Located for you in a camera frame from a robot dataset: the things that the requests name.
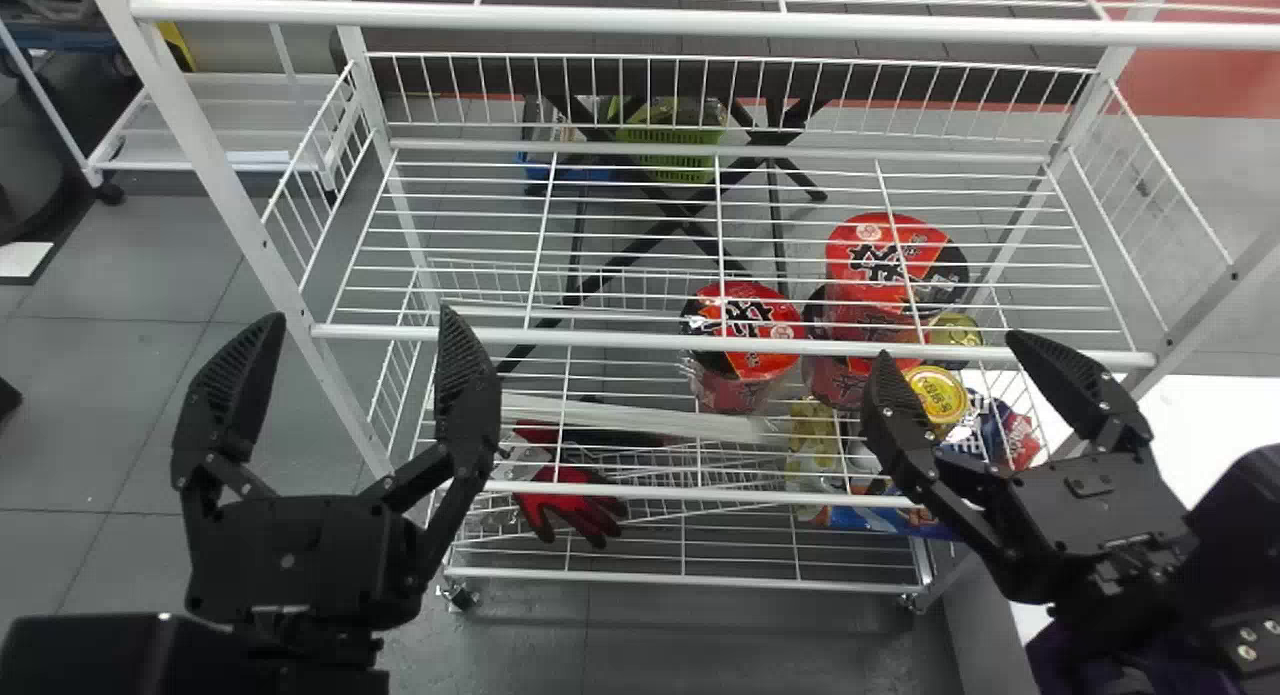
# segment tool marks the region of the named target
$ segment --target red glove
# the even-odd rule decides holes
[[[608,483],[593,471],[580,467],[562,465],[559,480],[556,477],[556,466],[544,466],[534,475],[535,483]],[[627,517],[627,507],[617,498],[604,495],[550,495],[543,493],[516,493],[513,495],[520,506],[520,512],[525,513],[529,527],[534,529],[538,539],[543,543],[556,541],[556,530],[552,527],[547,513],[554,513],[567,522],[573,530],[586,539],[596,549],[604,548],[604,536],[617,538],[622,535],[622,527],[614,518]]]

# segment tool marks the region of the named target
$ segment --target floor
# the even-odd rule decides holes
[[[0,631],[24,614],[168,611],[189,572],[168,442],[192,372],[269,310],[209,200],[95,206],[32,288],[0,288]],[[339,344],[344,370],[380,347]],[[360,381],[357,395],[367,398]],[[287,352],[253,467],[284,493],[348,491],[361,466]],[[941,608],[883,596],[481,584],[389,636],[397,692],[959,692]]]

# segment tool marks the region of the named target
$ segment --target white metal frame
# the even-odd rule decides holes
[[[280,26],[269,24],[268,28],[276,58],[280,61],[282,72],[279,74],[198,72],[198,74],[187,76],[189,84],[196,86],[196,88],[214,86],[214,88],[225,90],[224,93],[219,95],[219,99],[202,99],[201,104],[206,108],[206,113],[219,109],[227,111],[223,118],[221,133],[224,136],[241,136],[246,142],[243,152],[229,152],[237,172],[284,172],[291,165],[289,156],[308,134],[305,125],[288,127],[289,118],[301,120],[302,124],[310,122],[311,111],[319,106],[320,99],[324,97],[334,81],[334,76],[298,74],[293,68],[288,47],[285,47]],[[138,93],[124,108],[124,111],[120,113],[96,147],[92,147],[90,152],[81,151],[51,99],[27,67],[24,58],[20,56],[18,45],[9,31],[4,28],[3,22],[0,22],[0,40],[10,56],[18,61],[23,79],[36,92],[41,108],[54,122],[63,143],[76,157],[77,165],[92,188],[99,188],[102,184],[105,172],[192,170],[191,163],[177,145],[168,147],[169,140],[173,140],[169,127],[146,124],[148,111],[155,110],[155,104],[151,101],[146,86],[138,90]],[[262,93],[265,88],[278,90],[279,93]],[[255,111],[262,113],[261,120],[273,122],[242,125],[242,122],[251,118]],[[353,116],[353,111],[346,111],[342,120],[346,124]],[[133,142],[151,143],[151,147],[143,145],[142,148],[131,148]],[[305,159],[303,166],[306,170],[319,172],[321,179],[325,180],[326,189],[334,189],[335,157],[337,154],[332,148],[325,148],[317,161],[312,163],[310,157]]]

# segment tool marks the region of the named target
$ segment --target white shelf unit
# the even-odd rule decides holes
[[[220,142],[225,145],[228,163],[237,172],[284,172],[293,152],[303,142],[307,128],[320,102],[325,102],[338,76],[298,74],[284,45],[279,28],[271,28],[273,45],[283,72],[192,72],[187,84],[196,93],[201,110],[214,125]],[[73,154],[82,174],[92,188],[99,188],[105,172],[191,172],[189,159],[183,154],[164,116],[155,108],[146,86],[138,90],[133,101],[116,118],[115,124],[92,151],[84,154],[63,124],[54,102],[44,92],[44,86],[23,61],[13,37],[0,24],[0,38],[9,56],[18,63],[29,88],[37,93],[41,108],[50,115],[65,147]],[[330,101],[342,108],[344,101]],[[333,142],[346,138],[353,115],[351,108],[342,113],[326,113],[333,120]],[[338,152],[333,147],[316,154],[303,154],[298,166],[320,172],[329,189],[335,179]]]
[[[1116,10],[1111,1],[1098,6],[1080,0],[1079,17],[1059,20],[1002,19],[996,4],[975,0],[922,5],[991,6],[991,17],[850,12],[852,4],[900,4],[855,0],[838,0],[846,6],[838,13],[810,12],[836,0],[773,0],[777,12],[758,0],[703,0],[744,10],[731,13],[677,12],[653,6],[662,0],[637,0],[623,15],[609,10],[613,0],[567,1],[106,1],[129,52],[141,52],[145,44],[138,20],[343,26],[339,35],[351,61],[262,211],[234,180],[216,127],[196,116],[198,100],[173,63],[150,58],[140,70],[378,476],[433,442],[433,323],[442,302],[471,321],[502,363],[507,393],[543,395],[548,403],[536,411],[508,404],[504,431],[532,421],[563,434],[585,395],[696,411],[680,351],[741,349],[741,340],[678,335],[680,311],[695,289],[750,276],[777,285],[783,300],[803,307],[824,284],[822,246],[832,227],[856,212],[909,212],[946,230],[964,252],[970,282],[956,308],[978,321],[987,346],[895,344],[891,352],[968,358],[965,385],[1033,417],[1032,436],[1047,452],[1043,422],[1051,413],[1037,412],[1037,395],[1002,332],[1023,326],[1087,349],[1128,372],[1126,385],[1140,394],[1203,339],[1204,317],[1244,297],[1276,265],[1280,230],[1262,234],[1244,253],[1222,248],[1116,86],[1133,54],[1125,45],[1280,49],[1276,26],[1152,22],[1164,0],[1130,0],[1125,19],[1108,15]],[[1215,13],[1229,20],[1235,15],[1230,8]],[[349,26],[571,33],[599,26],[609,33],[774,38],[823,31],[836,38],[1108,49],[1097,67],[366,52],[361,31]],[[613,122],[603,106],[617,93],[736,101],[754,124],[730,120],[716,145],[612,142],[608,134],[623,127],[672,129],[668,122]],[[346,113],[334,97],[358,104],[344,143],[325,125],[325,113]],[[768,125],[771,100],[800,111]],[[595,134],[527,142],[522,131],[530,113],[536,124],[548,124],[549,104],[570,111],[567,125]],[[768,145],[759,145],[762,136]],[[337,177],[337,197],[326,198],[320,177],[306,172],[306,152],[334,145],[348,154],[351,166]],[[375,159],[364,157],[370,148]],[[530,154],[544,157],[545,166],[531,170],[522,159]],[[696,172],[710,186],[663,184],[668,197],[664,209],[657,207],[635,183],[636,174],[652,175],[654,166],[617,159],[653,154],[699,157]],[[827,200],[812,202],[806,188],[792,186],[778,157],[794,157]],[[772,195],[778,221],[771,220]],[[358,233],[349,227],[352,218]],[[680,227],[654,230],[663,218]],[[355,234],[339,244],[338,230]],[[652,250],[636,244],[646,241]],[[611,262],[620,252],[635,257],[625,266]],[[338,259],[337,276],[317,275],[326,259]],[[590,282],[594,292],[567,300],[575,282]],[[544,317],[561,323],[539,326]],[[910,328],[922,335],[929,325],[916,317]],[[384,340],[380,371],[342,372],[326,344],[342,338]],[[753,347],[870,357],[884,346],[795,339],[754,340]],[[521,348],[518,363],[511,348]],[[794,506],[914,507],[900,497],[786,489],[790,431],[809,417],[792,410],[808,402],[797,371],[788,372],[762,410],[776,429],[762,444],[667,439],[658,448],[559,445],[558,467],[590,467],[608,481],[494,477],[460,531],[444,576],[932,594],[933,567],[922,541],[822,530],[791,517]],[[371,402],[356,403],[348,376],[374,379]],[[867,454],[854,448],[855,436],[832,439],[841,477],[883,480],[860,467],[868,465]],[[561,530],[552,545],[540,544],[512,517],[512,495],[527,491],[623,499],[630,511],[625,535],[604,550],[590,549],[570,530]]]
[[[349,97],[329,99],[339,76],[283,76],[274,72],[191,72],[187,83],[196,93],[228,163],[237,172],[284,172],[316,116],[325,129],[311,140],[297,168],[320,172],[326,180],[356,118]],[[129,102],[88,163],[99,170],[188,172],[191,161],[156,110],[147,90]]]

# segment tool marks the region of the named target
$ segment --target blue basket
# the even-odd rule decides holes
[[[552,166],[545,165],[545,163],[535,163],[530,159],[526,152],[517,152],[516,161],[525,165],[525,175],[530,180],[545,180],[550,179]],[[602,166],[558,166],[556,169],[557,183],[604,183],[604,180],[612,180],[613,172],[605,170]]]

